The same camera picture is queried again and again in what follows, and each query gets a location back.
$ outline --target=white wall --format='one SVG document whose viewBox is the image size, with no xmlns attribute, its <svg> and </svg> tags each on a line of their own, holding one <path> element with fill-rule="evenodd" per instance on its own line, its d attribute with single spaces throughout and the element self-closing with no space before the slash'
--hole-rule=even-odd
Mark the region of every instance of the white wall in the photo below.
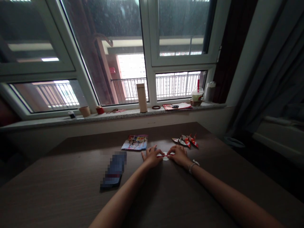
<svg viewBox="0 0 304 228">
<path fill-rule="evenodd" d="M 236 106 L 282 0 L 259 0 L 226 103 Z"/>
<path fill-rule="evenodd" d="M 8 138 L 32 161 L 69 137 L 178 123 L 196 121 L 218 138 L 222 138 L 281 2 L 282 0 L 258 1 L 228 94 L 226 108 L 27 130 L 9 133 Z"/>
</svg>

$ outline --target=human arm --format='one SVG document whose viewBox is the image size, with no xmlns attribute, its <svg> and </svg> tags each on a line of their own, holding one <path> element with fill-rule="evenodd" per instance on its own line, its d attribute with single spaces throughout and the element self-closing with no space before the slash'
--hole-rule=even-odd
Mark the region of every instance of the human arm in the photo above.
<svg viewBox="0 0 304 228">
<path fill-rule="evenodd" d="M 186 149 L 179 145 L 169 150 L 168 158 L 187 171 L 193 164 L 187 156 Z M 283 227 L 279 221 L 255 202 L 198 165 L 192 166 L 191 173 L 242 227 Z"/>
<path fill-rule="evenodd" d="M 122 224 L 147 172 L 162 160 L 156 155 L 164 153 L 156 150 L 156 146 L 148 148 L 146 155 L 142 152 L 144 162 L 103 207 L 89 228 L 119 227 Z"/>
</svg>

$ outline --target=white bottle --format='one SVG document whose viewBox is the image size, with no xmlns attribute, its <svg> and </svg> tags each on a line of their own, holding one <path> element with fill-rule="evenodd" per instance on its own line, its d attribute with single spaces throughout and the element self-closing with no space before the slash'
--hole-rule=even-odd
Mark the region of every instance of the white bottle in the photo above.
<svg viewBox="0 0 304 228">
<path fill-rule="evenodd" d="M 137 87 L 139 110 L 140 112 L 147 112 L 148 108 L 147 108 L 145 84 L 144 83 L 136 84 L 136 87 Z"/>
<path fill-rule="evenodd" d="M 210 102 L 213 101 L 215 86 L 216 86 L 216 83 L 214 81 L 209 82 L 207 84 L 207 88 L 206 88 L 206 91 L 205 91 L 204 102 L 210 103 Z"/>
</svg>

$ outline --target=window pane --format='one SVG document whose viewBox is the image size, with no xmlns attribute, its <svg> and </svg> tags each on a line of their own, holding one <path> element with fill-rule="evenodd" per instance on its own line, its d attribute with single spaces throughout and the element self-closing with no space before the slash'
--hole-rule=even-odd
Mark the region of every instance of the window pane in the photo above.
<svg viewBox="0 0 304 228">
<path fill-rule="evenodd" d="M 156 74 L 157 100 L 190 98 L 197 80 L 204 88 L 207 70 Z"/>
<path fill-rule="evenodd" d="M 207 53 L 214 0 L 158 0 L 160 56 Z"/>
<path fill-rule="evenodd" d="M 1 63 L 59 61 L 34 2 L 0 1 L 0 15 Z"/>
<path fill-rule="evenodd" d="M 137 103 L 147 76 L 139 1 L 63 0 L 101 105 Z"/>
<path fill-rule="evenodd" d="M 15 83 L 10 86 L 26 101 L 31 113 L 87 106 L 77 80 Z"/>
</svg>

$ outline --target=granite window sill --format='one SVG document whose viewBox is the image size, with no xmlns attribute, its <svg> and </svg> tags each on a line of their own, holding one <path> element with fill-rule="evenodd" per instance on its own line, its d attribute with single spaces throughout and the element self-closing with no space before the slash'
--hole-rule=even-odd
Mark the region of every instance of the granite window sill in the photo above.
<svg viewBox="0 0 304 228">
<path fill-rule="evenodd" d="M 124 112 L 119 113 L 110 113 L 110 114 L 92 114 L 89 117 L 83 118 L 82 116 L 77 116 L 75 119 L 70 119 L 69 117 L 58 117 L 58 118 L 49 118 L 49 119 L 39 119 L 39 120 L 29 120 L 29 121 L 21 121 L 17 123 L 13 123 L 0 128 L 0 132 L 7 131 L 16 131 L 16 130 L 26 130 L 26 129 L 36 129 L 43 127 L 56 127 L 70 124 L 82 124 L 82 123 L 91 123 L 98 121 L 106 121 L 106 120 L 117 120 L 117 119 L 125 119 L 125 118 L 134 118 L 134 117 L 146 117 L 146 116 L 154 116 L 161 114 L 170 114 L 170 113 L 183 113 L 189 111 L 197 111 L 204 109 L 215 109 L 215 108 L 223 108 L 226 104 L 216 104 L 216 103 L 202 103 L 200 106 L 193 107 L 193 110 L 171 110 L 166 111 L 163 107 L 158 110 L 154 110 L 148 108 L 148 112 L 140 113 L 139 109 L 126 110 Z"/>
</svg>

